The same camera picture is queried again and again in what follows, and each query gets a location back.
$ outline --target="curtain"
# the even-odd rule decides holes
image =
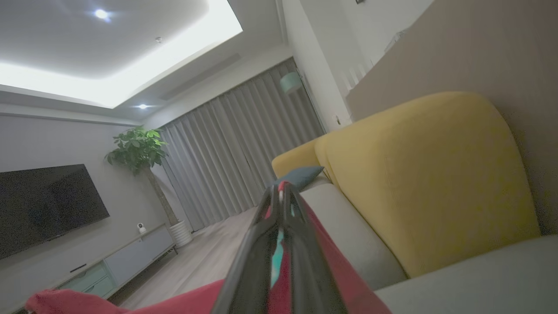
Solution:
[[[271,160],[324,132],[303,88],[279,85],[289,59],[162,127],[163,164],[194,230],[255,206]]]

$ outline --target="led cove lighting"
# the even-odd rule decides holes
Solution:
[[[0,61],[0,91],[115,108],[199,55],[242,32],[227,0],[208,0],[209,12],[172,40],[101,79],[75,77]],[[94,12],[109,18],[102,9]]]

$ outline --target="tv cabinet drawer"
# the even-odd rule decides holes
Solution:
[[[112,280],[106,276],[100,282],[97,282],[87,288],[84,293],[91,293],[104,298],[104,296],[112,291],[112,289],[114,289],[114,284],[112,283]]]
[[[74,291],[85,292],[94,283],[107,276],[107,270],[103,263],[99,263],[88,270],[80,273],[72,280],[61,285],[58,289],[72,289]]]

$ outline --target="white plant pot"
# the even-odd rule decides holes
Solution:
[[[181,248],[192,241],[192,234],[186,227],[186,223],[183,220],[170,227],[170,230],[177,248]]]

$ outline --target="television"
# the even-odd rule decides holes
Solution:
[[[85,165],[0,173],[0,259],[107,217]]]

